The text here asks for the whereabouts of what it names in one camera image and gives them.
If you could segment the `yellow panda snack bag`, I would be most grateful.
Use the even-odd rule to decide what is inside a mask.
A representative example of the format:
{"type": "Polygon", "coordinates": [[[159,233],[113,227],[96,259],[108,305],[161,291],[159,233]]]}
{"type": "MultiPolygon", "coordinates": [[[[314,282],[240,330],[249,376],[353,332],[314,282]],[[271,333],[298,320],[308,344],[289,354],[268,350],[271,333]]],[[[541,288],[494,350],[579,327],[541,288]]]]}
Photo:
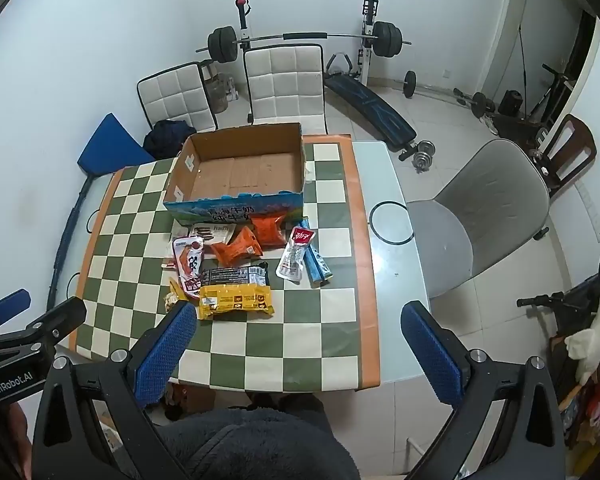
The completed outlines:
{"type": "Polygon", "coordinates": [[[180,283],[175,281],[174,278],[169,278],[169,291],[166,296],[164,296],[164,307],[166,308],[166,313],[169,313],[179,301],[187,300],[188,298],[185,295],[184,290],[181,288],[180,283]]]}

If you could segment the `red white chicken feet pouch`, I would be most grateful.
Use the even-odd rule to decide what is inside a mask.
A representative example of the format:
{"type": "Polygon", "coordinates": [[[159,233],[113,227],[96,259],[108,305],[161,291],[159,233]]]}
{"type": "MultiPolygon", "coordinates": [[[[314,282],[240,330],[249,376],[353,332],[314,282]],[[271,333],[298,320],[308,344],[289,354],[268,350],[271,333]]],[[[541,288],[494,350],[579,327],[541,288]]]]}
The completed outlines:
{"type": "Polygon", "coordinates": [[[172,242],[172,250],[178,280],[184,294],[189,298],[198,299],[201,289],[201,263],[204,260],[204,239],[198,235],[176,238],[172,242]]]}

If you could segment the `yellow chocolate snack pack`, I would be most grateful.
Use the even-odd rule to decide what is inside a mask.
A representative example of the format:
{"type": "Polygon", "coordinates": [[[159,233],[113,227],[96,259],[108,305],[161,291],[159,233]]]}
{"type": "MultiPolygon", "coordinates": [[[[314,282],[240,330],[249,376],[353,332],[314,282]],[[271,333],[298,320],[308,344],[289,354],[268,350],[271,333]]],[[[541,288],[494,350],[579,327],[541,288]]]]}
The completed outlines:
{"type": "Polygon", "coordinates": [[[197,314],[200,320],[234,311],[273,315],[271,289],[258,284],[206,285],[200,290],[197,314]]]}

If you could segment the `Franzzi cookie box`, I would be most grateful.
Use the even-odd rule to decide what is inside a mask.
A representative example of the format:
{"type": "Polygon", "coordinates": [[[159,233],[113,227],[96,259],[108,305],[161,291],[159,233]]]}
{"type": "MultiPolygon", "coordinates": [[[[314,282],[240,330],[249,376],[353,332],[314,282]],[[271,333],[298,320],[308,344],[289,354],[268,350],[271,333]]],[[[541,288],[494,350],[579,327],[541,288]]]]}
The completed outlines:
{"type": "Polygon", "coordinates": [[[190,236],[199,236],[206,246],[228,244],[233,238],[236,226],[233,223],[197,223],[189,229],[190,236]]]}

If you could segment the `orange snack bag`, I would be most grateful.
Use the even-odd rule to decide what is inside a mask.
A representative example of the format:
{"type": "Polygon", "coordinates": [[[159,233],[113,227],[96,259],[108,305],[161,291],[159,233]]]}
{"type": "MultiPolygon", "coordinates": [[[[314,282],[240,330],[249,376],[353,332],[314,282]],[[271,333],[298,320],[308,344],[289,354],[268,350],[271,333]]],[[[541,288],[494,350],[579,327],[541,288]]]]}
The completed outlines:
{"type": "Polygon", "coordinates": [[[286,245],[283,230],[284,212],[270,212],[269,214],[252,214],[250,221],[254,235],[261,247],[279,248],[286,245]]]}
{"type": "Polygon", "coordinates": [[[211,250],[221,266],[234,266],[239,261],[263,255],[257,237],[249,226],[243,226],[230,243],[214,243],[211,250]]]}

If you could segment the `black snack pack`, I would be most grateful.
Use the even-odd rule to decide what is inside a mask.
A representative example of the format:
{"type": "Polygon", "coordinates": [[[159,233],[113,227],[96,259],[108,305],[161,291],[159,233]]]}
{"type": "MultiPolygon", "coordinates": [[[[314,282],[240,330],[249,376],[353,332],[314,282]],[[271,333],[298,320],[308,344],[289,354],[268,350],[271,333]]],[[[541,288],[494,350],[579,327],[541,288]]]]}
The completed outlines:
{"type": "Polygon", "coordinates": [[[245,285],[268,286],[268,264],[260,262],[255,266],[217,266],[200,272],[202,286],[245,285]]]}

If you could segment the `red white clear pouch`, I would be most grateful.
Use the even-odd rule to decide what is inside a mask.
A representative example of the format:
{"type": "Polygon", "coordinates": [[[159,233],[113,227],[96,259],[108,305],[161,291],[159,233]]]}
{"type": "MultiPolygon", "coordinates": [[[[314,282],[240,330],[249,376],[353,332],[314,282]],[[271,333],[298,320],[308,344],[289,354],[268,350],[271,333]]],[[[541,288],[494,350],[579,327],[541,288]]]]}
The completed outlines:
{"type": "Polygon", "coordinates": [[[303,226],[295,226],[290,233],[283,255],[276,268],[276,275],[282,280],[298,282],[302,277],[303,259],[313,240],[314,232],[303,226]]]}

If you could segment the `blue snack bar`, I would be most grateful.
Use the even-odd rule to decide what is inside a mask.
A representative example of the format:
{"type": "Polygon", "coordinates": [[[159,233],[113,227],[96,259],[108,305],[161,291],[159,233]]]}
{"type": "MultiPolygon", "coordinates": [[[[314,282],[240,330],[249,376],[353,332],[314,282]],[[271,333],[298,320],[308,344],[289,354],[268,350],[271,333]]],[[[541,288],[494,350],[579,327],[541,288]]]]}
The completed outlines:
{"type": "Polygon", "coordinates": [[[303,259],[306,272],[309,275],[309,281],[312,285],[323,285],[332,278],[332,270],[329,269],[322,255],[313,246],[316,233],[310,228],[307,218],[302,219],[300,228],[306,231],[306,236],[303,240],[303,259]]]}

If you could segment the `white plush toy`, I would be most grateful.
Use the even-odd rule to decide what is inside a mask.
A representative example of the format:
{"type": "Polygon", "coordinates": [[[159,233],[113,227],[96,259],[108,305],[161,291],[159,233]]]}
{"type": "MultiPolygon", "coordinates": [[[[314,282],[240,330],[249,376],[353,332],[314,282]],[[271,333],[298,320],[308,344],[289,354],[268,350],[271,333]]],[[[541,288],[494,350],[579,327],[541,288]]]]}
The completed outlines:
{"type": "Polygon", "coordinates": [[[584,386],[600,365],[600,302],[589,328],[565,338],[568,356],[578,362],[576,381],[584,386]]]}

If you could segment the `black fuzzy clothing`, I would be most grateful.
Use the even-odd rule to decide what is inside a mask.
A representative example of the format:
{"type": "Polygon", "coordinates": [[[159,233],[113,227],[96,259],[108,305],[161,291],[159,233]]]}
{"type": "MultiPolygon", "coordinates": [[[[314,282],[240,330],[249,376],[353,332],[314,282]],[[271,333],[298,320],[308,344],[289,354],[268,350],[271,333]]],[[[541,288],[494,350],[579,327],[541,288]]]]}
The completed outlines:
{"type": "Polygon", "coordinates": [[[226,408],[157,429],[191,479],[357,479],[324,415],[226,408]]]}

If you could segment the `blue cushion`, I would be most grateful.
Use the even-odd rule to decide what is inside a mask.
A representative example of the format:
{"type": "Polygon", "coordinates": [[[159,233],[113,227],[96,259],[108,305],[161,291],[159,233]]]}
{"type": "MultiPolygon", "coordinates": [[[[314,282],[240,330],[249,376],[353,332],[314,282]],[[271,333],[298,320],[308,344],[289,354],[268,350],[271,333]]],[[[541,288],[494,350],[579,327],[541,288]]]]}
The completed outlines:
{"type": "Polygon", "coordinates": [[[113,174],[125,167],[140,166],[155,159],[138,144],[117,120],[107,114],[98,125],[78,159],[79,167],[91,177],[113,174]]]}

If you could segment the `dark clothes pile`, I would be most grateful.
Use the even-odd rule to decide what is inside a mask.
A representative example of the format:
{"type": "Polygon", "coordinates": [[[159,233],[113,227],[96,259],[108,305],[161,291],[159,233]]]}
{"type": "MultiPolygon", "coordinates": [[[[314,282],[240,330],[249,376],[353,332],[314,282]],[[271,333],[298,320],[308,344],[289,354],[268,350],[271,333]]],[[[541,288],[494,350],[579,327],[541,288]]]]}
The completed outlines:
{"type": "Polygon", "coordinates": [[[184,120],[159,120],[143,140],[143,149],[154,159],[178,156],[184,142],[197,130],[184,120]]]}

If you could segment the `cardboard box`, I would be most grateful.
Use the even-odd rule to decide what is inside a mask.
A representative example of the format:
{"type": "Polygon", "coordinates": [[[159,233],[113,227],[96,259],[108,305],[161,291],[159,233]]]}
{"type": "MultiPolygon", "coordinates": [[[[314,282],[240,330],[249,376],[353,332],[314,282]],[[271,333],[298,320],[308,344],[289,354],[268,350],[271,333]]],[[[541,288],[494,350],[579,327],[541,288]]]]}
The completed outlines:
{"type": "Polygon", "coordinates": [[[298,122],[195,133],[174,160],[163,205],[182,226],[303,214],[306,154],[298,122]]]}

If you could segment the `checkered table mat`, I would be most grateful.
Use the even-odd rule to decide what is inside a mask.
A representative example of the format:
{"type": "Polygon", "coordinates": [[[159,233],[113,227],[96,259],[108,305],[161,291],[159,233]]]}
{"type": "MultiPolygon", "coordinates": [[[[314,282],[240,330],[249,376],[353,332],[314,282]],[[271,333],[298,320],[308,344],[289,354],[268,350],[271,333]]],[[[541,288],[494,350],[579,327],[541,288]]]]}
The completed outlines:
{"type": "Polygon", "coordinates": [[[172,162],[117,171],[96,200],[80,276],[85,322],[69,338],[89,359],[135,344],[194,278],[198,325],[174,382],[268,392],[339,391],[380,383],[376,287],[352,141],[306,142],[303,225],[311,235],[288,272],[289,232],[269,216],[245,226],[185,229],[163,206],[172,162]]]}

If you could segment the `left white padded chair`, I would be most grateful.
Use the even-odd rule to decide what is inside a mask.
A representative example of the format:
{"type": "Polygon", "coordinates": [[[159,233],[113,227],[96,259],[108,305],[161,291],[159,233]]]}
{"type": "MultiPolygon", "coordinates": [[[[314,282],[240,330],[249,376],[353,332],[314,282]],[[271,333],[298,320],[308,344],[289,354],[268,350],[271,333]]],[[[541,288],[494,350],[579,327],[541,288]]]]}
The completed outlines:
{"type": "Polygon", "coordinates": [[[147,76],[136,84],[148,125],[157,122],[185,122],[197,132],[218,128],[199,62],[181,64],[147,76]]]}

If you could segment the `white padded chair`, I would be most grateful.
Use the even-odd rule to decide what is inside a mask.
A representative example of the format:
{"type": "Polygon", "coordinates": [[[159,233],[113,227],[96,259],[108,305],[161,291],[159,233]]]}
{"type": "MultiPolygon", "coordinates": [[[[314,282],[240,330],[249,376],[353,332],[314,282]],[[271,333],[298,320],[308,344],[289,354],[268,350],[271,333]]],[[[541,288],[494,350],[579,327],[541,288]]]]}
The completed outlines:
{"type": "Polygon", "coordinates": [[[248,50],[244,70],[253,125],[298,122],[303,134],[326,134],[323,49],[276,44],[248,50]]]}
{"type": "Polygon", "coordinates": [[[218,128],[199,62],[181,64],[147,76],[136,84],[148,125],[157,122],[185,122],[197,132],[218,128]]]}

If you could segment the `grey swivel chair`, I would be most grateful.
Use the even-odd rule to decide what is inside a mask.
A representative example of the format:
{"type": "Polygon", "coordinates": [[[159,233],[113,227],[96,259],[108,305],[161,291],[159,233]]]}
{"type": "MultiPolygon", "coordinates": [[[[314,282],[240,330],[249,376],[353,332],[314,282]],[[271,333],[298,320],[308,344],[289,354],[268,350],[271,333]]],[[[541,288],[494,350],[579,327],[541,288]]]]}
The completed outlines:
{"type": "Polygon", "coordinates": [[[430,200],[406,204],[427,297],[490,269],[544,226],[550,196],[528,156],[495,139],[430,200]]]}

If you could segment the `brown wooden chair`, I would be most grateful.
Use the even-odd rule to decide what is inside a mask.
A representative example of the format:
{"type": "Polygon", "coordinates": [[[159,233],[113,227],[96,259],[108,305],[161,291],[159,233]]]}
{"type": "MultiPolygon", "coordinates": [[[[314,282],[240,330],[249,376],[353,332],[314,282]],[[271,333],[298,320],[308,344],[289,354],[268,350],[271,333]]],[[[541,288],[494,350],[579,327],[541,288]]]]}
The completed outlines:
{"type": "Polygon", "coordinates": [[[565,114],[544,150],[536,148],[529,155],[553,198],[592,165],[597,148],[588,125],[573,114],[565,114]]]}

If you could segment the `right white padded chair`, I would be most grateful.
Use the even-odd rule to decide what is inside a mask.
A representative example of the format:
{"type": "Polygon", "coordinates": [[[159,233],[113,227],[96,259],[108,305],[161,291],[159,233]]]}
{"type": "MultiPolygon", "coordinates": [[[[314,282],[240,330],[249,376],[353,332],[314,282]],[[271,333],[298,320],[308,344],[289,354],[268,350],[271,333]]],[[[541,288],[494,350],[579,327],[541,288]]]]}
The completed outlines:
{"type": "Polygon", "coordinates": [[[248,50],[244,70],[253,125],[298,122],[303,134],[326,134],[323,49],[276,44],[248,50]]]}

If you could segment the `chrome dumbbell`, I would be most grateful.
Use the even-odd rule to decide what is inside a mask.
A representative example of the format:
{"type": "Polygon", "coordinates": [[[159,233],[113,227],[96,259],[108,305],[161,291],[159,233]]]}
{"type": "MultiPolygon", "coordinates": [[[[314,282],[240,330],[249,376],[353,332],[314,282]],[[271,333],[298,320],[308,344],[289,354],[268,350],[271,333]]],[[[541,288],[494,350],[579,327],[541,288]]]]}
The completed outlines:
{"type": "Polygon", "coordinates": [[[436,154],[436,146],[429,140],[421,140],[416,145],[416,152],[412,158],[412,165],[417,172],[425,172],[430,169],[436,154]]]}

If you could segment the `black sit-up bench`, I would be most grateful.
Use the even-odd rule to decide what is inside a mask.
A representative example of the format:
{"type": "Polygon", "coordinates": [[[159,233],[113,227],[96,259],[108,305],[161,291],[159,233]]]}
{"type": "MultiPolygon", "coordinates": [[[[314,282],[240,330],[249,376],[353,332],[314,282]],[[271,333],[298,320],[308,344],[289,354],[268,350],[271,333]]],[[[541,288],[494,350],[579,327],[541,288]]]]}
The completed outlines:
{"type": "Polygon", "coordinates": [[[336,93],[350,107],[360,113],[381,135],[390,148],[399,151],[399,159],[407,160],[417,151],[416,131],[414,128],[381,96],[359,82],[351,72],[353,65],[349,55],[344,52],[333,54],[325,67],[324,84],[336,93]],[[342,55],[347,62],[347,73],[330,71],[332,62],[342,55]]]}

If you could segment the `barbell on rack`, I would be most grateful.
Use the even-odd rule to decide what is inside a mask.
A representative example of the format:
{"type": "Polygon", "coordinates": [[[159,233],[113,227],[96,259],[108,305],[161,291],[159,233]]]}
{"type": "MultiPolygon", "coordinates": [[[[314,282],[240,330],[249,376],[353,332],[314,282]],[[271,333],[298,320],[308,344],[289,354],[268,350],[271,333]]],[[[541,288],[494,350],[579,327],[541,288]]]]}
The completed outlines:
{"type": "Polygon", "coordinates": [[[237,60],[238,50],[247,52],[254,42],[261,41],[310,41],[329,40],[330,38],[350,38],[361,40],[358,49],[358,78],[362,84],[368,81],[372,56],[393,58],[401,53],[404,46],[411,41],[403,38],[400,28],[393,23],[378,21],[379,0],[363,0],[362,26],[359,34],[343,32],[281,32],[280,34],[251,36],[247,16],[251,12],[249,0],[235,0],[238,11],[239,32],[233,26],[213,29],[207,37],[207,45],[196,49],[196,53],[208,53],[209,58],[218,63],[229,63],[237,60]]]}

